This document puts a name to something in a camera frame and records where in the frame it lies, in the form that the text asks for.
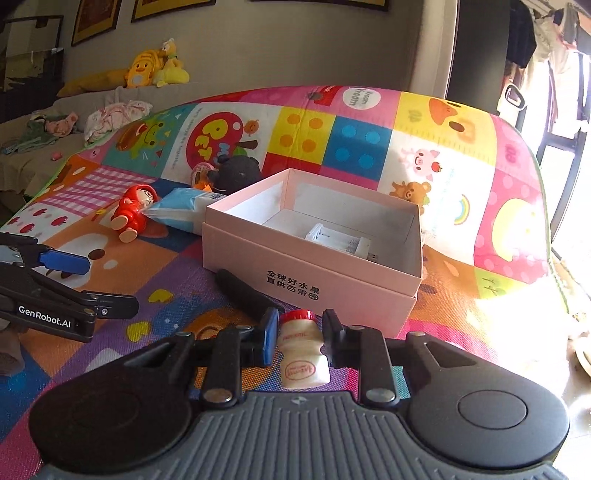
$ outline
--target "yellow plush toy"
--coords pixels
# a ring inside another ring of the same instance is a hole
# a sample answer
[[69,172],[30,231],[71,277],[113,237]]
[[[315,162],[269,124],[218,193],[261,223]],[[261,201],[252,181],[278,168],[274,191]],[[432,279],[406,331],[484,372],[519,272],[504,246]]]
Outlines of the yellow plush toy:
[[174,39],[164,42],[162,49],[158,53],[159,57],[166,57],[166,63],[162,70],[156,72],[152,83],[156,87],[163,87],[168,84],[188,83],[190,80],[189,73],[183,70],[183,62],[177,57],[177,46]]
[[152,85],[154,76],[162,70],[163,66],[164,60],[157,51],[143,51],[135,58],[134,64],[125,75],[127,88]]

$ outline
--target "play mat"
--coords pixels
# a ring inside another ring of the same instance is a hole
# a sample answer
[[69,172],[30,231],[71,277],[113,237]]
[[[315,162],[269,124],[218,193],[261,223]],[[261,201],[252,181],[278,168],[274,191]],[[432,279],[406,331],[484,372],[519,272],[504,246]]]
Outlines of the play mat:
[[[548,266],[540,172],[511,126],[468,106],[391,90],[232,93],[155,113],[74,155],[3,228],[92,263],[84,276],[40,269],[51,278],[134,294],[141,307],[132,320],[99,321],[88,344],[21,336],[25,371],[0,378],[2,480],[27,479],[41,465],[27,418],[43,391],[176,331],[208,338],[229,322],[249,322],[203,269],[200,237],[150,222],[123,244],[108,227],[129,186],[150,183],[164,196],[187,186],[197,163],[221,154],[256,158],[264,176],[299,168],[415,202],[424,278],[400,337],[426,331],[550,388],[548,379],[563,374],[564,358],[554,353],[564,354],[556,342],[566,344],[558,327],[565,314]],[[278,356],[243,381],[279,389]],[[324,388],[354,390],[356,382],[353,371],[332,371]],[[554,390],[561,393],[556,383]]]

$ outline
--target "metal screw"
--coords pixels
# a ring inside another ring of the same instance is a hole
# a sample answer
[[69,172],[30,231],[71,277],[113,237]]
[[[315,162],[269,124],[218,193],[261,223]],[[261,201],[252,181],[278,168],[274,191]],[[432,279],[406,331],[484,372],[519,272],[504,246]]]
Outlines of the metal screw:
[[203,394],[209,403],[228,403],[232,399],[232,392],[225,388],[212,388]]
[[390,403],[396,398],[395,393],[387,388],[372,388],[365,396],[374,403]]

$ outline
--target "red bottle cap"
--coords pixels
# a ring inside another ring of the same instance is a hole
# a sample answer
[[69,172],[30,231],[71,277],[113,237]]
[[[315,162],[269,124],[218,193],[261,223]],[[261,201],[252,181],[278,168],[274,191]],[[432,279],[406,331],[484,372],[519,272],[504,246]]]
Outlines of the red bottle cap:
[[291,320],[313,320],[316,321],[316,315],[311,310],[292,310],[286,312],[279,318],[279,325],[283,325],[285,322]]

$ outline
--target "black plush toy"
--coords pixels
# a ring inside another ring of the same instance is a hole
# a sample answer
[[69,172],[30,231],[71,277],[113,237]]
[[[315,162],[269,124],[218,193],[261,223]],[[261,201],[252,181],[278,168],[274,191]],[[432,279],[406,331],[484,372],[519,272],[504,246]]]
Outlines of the black plush toy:
[[258,161],[252,157],[221,155],[217,163],[217,170],[207,173],[207,179],[215,193],[231,195],[262,178]]

